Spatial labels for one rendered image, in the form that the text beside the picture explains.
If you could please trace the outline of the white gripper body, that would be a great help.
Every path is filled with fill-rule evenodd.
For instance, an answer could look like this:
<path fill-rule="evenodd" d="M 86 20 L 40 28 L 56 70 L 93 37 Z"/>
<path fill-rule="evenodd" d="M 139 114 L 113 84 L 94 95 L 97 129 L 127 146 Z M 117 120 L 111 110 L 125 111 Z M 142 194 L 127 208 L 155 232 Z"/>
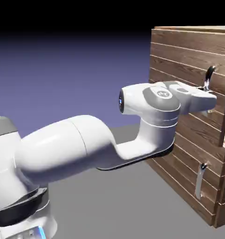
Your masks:
<path fill-rule="evenodd" d="M 205 112 L 215 108 L 217 96 L 201 88 L 193 87 L 191 90 L 191 102 L 189 112 Z"/>

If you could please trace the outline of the dark curved metal handle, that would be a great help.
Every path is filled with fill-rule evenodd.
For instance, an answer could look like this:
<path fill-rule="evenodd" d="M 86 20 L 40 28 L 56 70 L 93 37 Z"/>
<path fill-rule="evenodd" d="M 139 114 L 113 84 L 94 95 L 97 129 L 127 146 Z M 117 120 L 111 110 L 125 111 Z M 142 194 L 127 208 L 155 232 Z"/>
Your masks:
<path fill-rule="evenodd" d="M 216 65 L 212 65 L 208 68 L 205 74 L 204 85 L 202 87 L 203 91 L 211 93 L 212 91 L 209 89 L 210 79 L 212 77 L 213 72 L 216 70 Z"/>

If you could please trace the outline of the dark wood cabinet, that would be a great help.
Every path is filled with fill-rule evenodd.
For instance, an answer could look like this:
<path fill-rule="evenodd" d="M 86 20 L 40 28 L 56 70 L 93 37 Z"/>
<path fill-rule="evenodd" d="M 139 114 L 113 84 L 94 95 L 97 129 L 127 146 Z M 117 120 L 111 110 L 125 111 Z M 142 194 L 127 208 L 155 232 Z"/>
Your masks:
<path fill-rule="evenodd" d="M 225 26 L 157 26 L 149 81 L 209 89 L 215 108 L 179 118 L 173 151 L 147 163 L 210 226 L 225 225 Z"/>

